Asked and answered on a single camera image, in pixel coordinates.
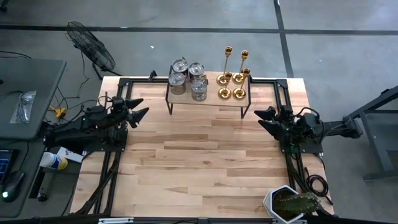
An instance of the computer mouse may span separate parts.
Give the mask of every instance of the computer mouse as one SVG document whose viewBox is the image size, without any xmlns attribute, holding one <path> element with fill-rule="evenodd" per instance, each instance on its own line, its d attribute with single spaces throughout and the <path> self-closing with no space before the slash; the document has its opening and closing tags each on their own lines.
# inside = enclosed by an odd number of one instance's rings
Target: computer mouse
<svg viewBox="0 0 398 224">
<path fill-rule="evenodd" d="M 22 171 L 14 171 L 9 174 L 1 189 L 1 197 L 4 202 L 13 202 L 18 198 L 24 177 L 25 173 Z"/>
</svg>

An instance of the gray floor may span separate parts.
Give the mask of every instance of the gray floor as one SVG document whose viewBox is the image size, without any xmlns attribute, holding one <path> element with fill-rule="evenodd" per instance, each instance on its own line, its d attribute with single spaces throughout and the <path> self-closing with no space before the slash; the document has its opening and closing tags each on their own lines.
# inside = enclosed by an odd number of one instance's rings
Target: gray floor
<svg viewBox="0 0 398 224">
<path fill-rule="evenodd" d="M 396 30 L 395 0 L 280 0 L 286 29 Z M 86 26 L 209 27 L 277 29 L 272 0 L 11 0 L 2 24 L 63 26 L 80 21 Z M 249 50 L 247 66 L 255 77 L 286 77 L 279 34 L 222 34 L 180 32 L 95 32 L 125 75 L 165 75 L 169 64 L 184 56 L 202 62 L 207 70 L 222 70 L 223 49 Z M 310 104 L 324 121 L 340 119 L 397 85 L 398 35 L 287 35 L 294 77 L 304 78 Z M 60 88 L 74 96 L 82 76 L 80 52 L 64 32 L 0 30 L 0 50 L 33 58 L 68 62 Z M 238 69 L 239 56 L 230 59 Z M 101 82 L 86 59 L 90 77 L 79 100 L 95 99 Z M 361 139 L 326 138 L 326 173 L 337 215 L 345 218 L 397 222 L 398 179 L 366 184 L 364 174 L 378 167 L 366 136 Z M 60 215 L 77 175 L 58 175 L 49 201 L 29 200 L 21 218 Z"/>
</svg>

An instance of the green plant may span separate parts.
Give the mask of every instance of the green plant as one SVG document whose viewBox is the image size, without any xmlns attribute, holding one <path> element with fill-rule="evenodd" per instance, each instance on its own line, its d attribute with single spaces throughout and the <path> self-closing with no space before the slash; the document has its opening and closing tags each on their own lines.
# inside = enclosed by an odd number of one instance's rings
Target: green plant
<svg viewBox="0 0 398 224">
<path fill-rule="evenodd" d="M 313 213 L 319 208 L 320 202 L 313 193 L 290 195 L 286 192 L 279 192 L 274 198 L 274 210 L 293 214 Z"/>
</svg>

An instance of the white hexagonal planter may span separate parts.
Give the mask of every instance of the white hexagonal planter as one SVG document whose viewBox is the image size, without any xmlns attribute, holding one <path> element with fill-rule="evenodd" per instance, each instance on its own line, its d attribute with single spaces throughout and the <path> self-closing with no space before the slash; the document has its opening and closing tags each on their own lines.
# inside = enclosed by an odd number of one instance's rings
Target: white hexagonal planter
<svg viewBox="0 0 398 224">
<path fill-rule="evenodd" d="M 278 189 L 274 189 L 274 190 L 268 191 L 268 194 L 266 195 L 266 197 L 264 198 L 264 201 L 262 203 L 264 204 L 269 216 L 271 216 L 272 218 L 276 218 L 276 219 L 278 219 L 278 220 L 280 220 L 280 221 L 282 221 L 282 222 L 284 222 L 286 224 L 289 224 L 289 223 L 292 223 L 292 222 L 298 220 L 299 218 L 302 218 L 304 216 L 304 214 L 301 213 L 300 215 L 297 215 L 295 218 L 287 221 L 287 220 L 284 220 L 276 212 L 273 211 L 273 209 L 272 209 L 272 199 L 274 198 L 274 192 L 277 192 L 278 190 L 284 189 L 284 188 L 289 189 L 291 192 L 293 192 L 295 194 L 299 194 L 297 191 L 293 190 L 288 185 L 283 185 L 283 186 L 279 187 Z"/>
</svg>

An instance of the brass candle holder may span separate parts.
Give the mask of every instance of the brass candle holder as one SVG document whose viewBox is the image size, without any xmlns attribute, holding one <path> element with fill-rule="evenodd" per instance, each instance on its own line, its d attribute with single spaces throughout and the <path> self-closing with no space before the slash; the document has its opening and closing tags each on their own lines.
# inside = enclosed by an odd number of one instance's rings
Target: brass candle holder
<svg viewBox="0 0 398 224">
<path fill-rule="evenodd" d="M 226 71 L 226 64 L 228 63 L 228 57 L 231 55 L 232 53 L 232 47 L 226 47 L 225 48 L 225 65 L 224 65 L 224 72 L 222 75 L 218 75 L 217 76 L 217 83 L 219 85 L 225 85 L 227 83 L 226 79 L 225 79 L 225 71 Z"/>
<path fill-rule="evenodd" d="M 243 84 L 244 84 L 244 81 L 246 80 L 246 78 L 250 75 L 250 73 L 251 73 L 250 69 L 248 69 L 248 68 L 243 69 L 242 85 L 241 85 L 240 88 L 236 88 L 233 91 L 233 95 L 234 95 L 235 99 L 242 100 L 242 99 L 244 99 L 246 97 L 246 91 L 243 89 Z"/>
<path fill-rule="evenodd" d="M 234 81 L 236 84 L 240 84 L 244 81 L 243 75 L 242 73 L 242 68 L 243 68 L 243 63 L 244 61 L 248 58 L 249 56 L 249 52 L 247 50 L 242 51 L 242 64 L 241 64 L 241 68 L 239 69 L 239 73 L 235 74 L 232 77 L 232 81 Z"/>
<path fill-rule="evenodd" d="M 229 81 L 232 78 L 232 73 L 231 72 L 226 72 L 225 73 L 225 80 L 226 80 L 226 85 L 223 88 L 220 88 L 220 90 L 218 90 L 218 96 L 221 99 L 227 100 L 231 97 L 231 90 L 229 88 L 227 88 Z"/>
</svg>

